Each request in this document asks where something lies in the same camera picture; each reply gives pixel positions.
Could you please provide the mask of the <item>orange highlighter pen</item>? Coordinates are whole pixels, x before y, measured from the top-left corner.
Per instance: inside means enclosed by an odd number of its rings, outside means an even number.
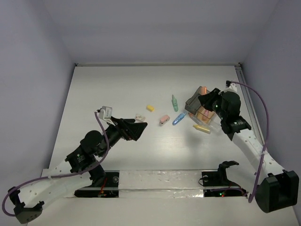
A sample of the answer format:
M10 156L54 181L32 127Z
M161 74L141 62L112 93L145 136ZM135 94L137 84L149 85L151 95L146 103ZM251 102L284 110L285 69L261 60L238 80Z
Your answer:
M205 86L203 86L201 88L201 95L206 95L207 94L207 88Z

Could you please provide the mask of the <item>blue highlighter pen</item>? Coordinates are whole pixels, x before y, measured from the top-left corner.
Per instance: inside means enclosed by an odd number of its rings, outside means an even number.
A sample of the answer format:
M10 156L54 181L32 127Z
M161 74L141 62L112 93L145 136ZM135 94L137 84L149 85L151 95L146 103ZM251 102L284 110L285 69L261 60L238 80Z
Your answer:
M186 116L186 112L179 114L172 122L172 125L175 126L178 124L184 117Z

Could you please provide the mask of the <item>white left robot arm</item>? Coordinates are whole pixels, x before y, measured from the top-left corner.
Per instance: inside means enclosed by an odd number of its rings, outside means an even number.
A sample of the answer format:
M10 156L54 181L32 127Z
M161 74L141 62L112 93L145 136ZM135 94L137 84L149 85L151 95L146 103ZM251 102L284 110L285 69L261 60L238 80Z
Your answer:
M102 186L106 173L101 163L110 149L121 139L137 141L147 125L135 119L111 117L108 128L88 132L79 146L47 175L10 188L2 202L3 213L27 224L70 192L86 186Z

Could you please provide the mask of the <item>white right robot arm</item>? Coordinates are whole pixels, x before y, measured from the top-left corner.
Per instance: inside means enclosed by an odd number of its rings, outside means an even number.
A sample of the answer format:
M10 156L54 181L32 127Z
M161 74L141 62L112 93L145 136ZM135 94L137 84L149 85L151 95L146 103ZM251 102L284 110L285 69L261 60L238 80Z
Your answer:
M241 101L237 92L214 89L208 94L198 95L198 100L206 110L217 114L222 131L257 171L248 201L255 200L265 213L296 205L298 175L274 161L266 145L257 140L250 124L240 115Z

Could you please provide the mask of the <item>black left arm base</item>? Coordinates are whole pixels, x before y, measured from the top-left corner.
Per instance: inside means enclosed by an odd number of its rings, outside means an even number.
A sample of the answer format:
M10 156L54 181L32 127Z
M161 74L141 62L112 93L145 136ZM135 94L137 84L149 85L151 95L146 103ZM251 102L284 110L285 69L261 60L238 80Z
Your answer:
M78 198L118 198L119 170L105 171L105 176L99 185L89 185L74 192Z

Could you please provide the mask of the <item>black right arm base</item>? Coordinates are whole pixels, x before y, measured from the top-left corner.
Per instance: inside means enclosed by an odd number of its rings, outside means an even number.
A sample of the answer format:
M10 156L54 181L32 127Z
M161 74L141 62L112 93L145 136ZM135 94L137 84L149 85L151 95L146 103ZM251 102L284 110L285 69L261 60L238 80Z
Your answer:
M226 197L233 192L237 192L236 196L247 197L248 192L227 177L226 169L236 165L239 165L236 161L223 161L216 170L202 171L199 185L204 187L205 193L218 197Z

